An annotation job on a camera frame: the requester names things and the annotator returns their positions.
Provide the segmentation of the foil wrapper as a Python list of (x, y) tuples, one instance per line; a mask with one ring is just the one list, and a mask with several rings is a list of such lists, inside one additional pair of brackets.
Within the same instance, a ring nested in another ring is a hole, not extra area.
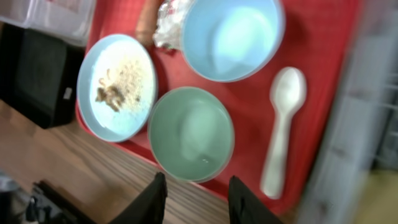
[(194, 0), (165, 0), (159, 7), (157, 28), (153, 35), (156, 47), (180, 50), (183, 22)]

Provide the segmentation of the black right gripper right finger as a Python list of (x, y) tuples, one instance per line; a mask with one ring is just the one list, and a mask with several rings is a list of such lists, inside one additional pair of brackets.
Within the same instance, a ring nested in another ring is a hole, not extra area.
[(230, 224), (282, 224), (235, 175), (229, 180), (228, 206)]

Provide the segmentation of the light green bowl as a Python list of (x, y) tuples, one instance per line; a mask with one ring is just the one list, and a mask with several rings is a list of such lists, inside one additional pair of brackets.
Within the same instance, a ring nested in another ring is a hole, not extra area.
[(185, 182), (206, 182), (227, 165), (234, 150), (228, 110), (211, 93), (192, 86), (169, 91), (148, 122), (152, 154), (166, 173)]

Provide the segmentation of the light blue plate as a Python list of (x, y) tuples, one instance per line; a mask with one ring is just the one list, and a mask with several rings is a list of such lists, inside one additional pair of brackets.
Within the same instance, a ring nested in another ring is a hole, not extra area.
[(157, 74), (147, 50), (128, 35), (113, 34), (85, 56), (76, 97), (80, 116), (96, 137), (122, 142), (145, 125), (157, 92)]

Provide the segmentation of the orange carrot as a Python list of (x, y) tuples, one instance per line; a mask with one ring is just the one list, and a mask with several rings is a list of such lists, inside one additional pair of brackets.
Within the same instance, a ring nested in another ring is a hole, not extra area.
[(153, 35), (157, 29), (159, 8), (163, 0), (145, 0), (135, 29), (135, 38), (143, 46), (151, 48)]

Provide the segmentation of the light blue bowl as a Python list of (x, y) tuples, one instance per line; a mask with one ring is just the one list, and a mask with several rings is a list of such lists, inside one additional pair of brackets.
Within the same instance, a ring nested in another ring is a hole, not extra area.
[(182, 25), (186, 63), (214, 82), (236, 82), (262, 69), (285, 32), (280, 0), (196, 0)]

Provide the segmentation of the white plastic spoon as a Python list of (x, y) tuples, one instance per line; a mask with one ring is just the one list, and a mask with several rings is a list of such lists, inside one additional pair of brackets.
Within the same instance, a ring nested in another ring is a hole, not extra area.
[(299, 69), (285, 67), (274, 78), (270, 90), (274, 126), (260, 181), (261, 191), (272, 200), (282, 196), (292, 118), (303, 106), (306, 94), (307, 84)]

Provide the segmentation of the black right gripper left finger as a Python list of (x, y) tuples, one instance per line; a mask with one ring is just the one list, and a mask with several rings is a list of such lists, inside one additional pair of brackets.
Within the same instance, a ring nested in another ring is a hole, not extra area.
[(162, 224), (167, 198), (165, 175), (154, 180), (110, 224)]

